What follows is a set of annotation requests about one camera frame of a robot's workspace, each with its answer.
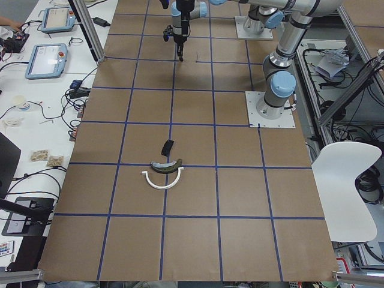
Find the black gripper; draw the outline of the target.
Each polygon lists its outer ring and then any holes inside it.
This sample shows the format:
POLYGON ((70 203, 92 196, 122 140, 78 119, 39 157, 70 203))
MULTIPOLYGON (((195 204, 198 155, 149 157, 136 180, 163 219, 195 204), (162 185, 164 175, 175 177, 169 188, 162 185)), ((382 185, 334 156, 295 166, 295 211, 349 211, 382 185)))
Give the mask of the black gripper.
POLYGON ((172 37, 174 42, 176 43, 178 61, 183 62, 184 43, 187 41, 188 38, 188 28, 168 25, 163 31, 163 40, 165 42, 168 42, 170 37, 172 37))
POLYGON ((176 0, 176 8, 181 12, 181 35, 183 39, 188 38, 190 13, 194 10, 194 6, 194 0, 176 0))

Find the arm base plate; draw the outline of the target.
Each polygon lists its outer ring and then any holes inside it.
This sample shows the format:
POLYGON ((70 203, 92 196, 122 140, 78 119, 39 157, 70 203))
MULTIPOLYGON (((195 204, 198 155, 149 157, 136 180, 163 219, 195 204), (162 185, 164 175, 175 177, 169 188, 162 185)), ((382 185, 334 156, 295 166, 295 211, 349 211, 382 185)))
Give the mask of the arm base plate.
POLYGON ((236 16, 236 33, 238 39, 243 40, 272 40, 271 29, 265 28, 259 20, 253 20, 248 16, 236 16))
POLYGON ((296 128, 290 102, 283 107, 274 108, 265 103, 265 92, 246 91, 248 123, 251 128, 296 128))

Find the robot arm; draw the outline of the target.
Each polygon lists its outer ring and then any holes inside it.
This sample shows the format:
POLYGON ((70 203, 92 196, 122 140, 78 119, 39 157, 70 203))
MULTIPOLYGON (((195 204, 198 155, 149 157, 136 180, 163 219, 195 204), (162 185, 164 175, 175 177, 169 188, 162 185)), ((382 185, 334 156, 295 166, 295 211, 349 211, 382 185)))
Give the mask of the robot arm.
MULTIPOLYGON (((172 36, 177 45, 180 61, 183 61, 184 43, 190 32, 190 21, 202 17, 199 1, 175 1, 172 3, 172 36)), ((236 1, 250 4, 248 18, 260 21, 264 28, 275 29, 284 17, 284 11, 291 11, 288 24, 276 49, 263 62, 266 92, 257 103, 260 116, 278 119, 288 98, 294 93, 296 79, 289 68, 312 20, 334 12, 343 1, 236 1)))
MULTIPOLYGON (((208 15, 208 3, 205 1, 161 1, 163 9, 171 9, 172 23, 163 31, 163 40, 172 38, 176 44, 179 61, 184 60, 184 43, 191 34, 190 22, 208 15)), ((272 39, 272 30, 279 27, 284 12, 279 8, 250 4, 246 16, 236 16, 236 34, 238 39, 272 39)))

